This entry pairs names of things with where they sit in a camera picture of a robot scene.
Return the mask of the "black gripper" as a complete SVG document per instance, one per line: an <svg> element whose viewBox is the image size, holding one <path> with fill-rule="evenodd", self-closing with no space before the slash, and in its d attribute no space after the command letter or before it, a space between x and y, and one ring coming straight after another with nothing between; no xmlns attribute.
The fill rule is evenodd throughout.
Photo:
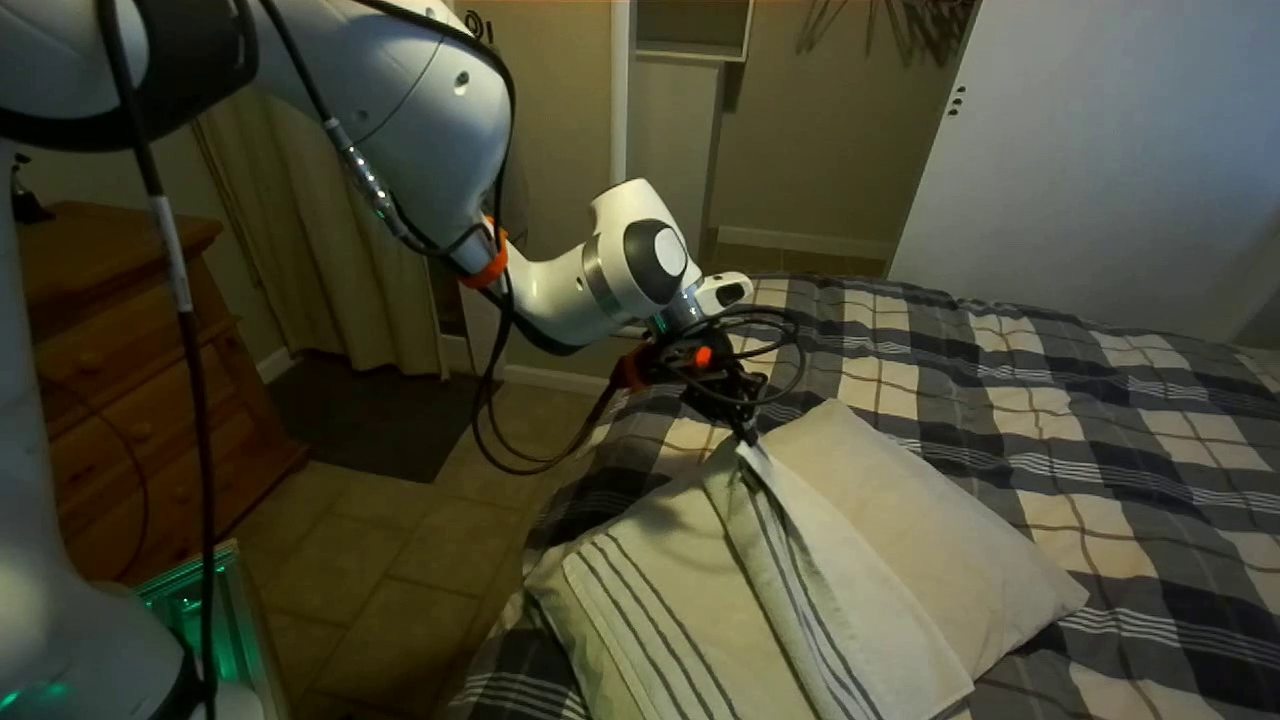
<svg viewBox="0 0 1280 720"><path fill-rule="evenodd" d="M765 376L744 369L721 326L659 341L655 369L703 418L725 425L737 441L757 434Z"/></svg>

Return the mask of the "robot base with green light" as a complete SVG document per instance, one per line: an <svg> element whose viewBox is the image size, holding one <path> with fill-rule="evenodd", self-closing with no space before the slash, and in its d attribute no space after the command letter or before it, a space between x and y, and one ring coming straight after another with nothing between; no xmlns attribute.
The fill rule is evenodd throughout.
<svg viewBox="0 0 1280 720"><path fill-rule="evenodd" d="M290 720L235 546L140 588L0 556L0 720Z"/></svg>

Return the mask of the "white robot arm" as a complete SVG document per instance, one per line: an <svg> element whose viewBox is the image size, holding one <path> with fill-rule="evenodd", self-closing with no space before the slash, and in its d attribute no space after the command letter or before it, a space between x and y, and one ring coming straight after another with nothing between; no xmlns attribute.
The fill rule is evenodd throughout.
<svg viewBox="0 0 1280 720"><path fill-rule="evenodd" d="M383 226L450 260L520 333L578 351L626 322L685 333L752 278L702 271L651 183L594 198L594 234L533 260L502 233L516 86L444 0L0 0L5 146L115 153L255 85L316 115ZM0 217L0 702L5 720L260 713L140 595L64 546L18 223Z"/></svg>

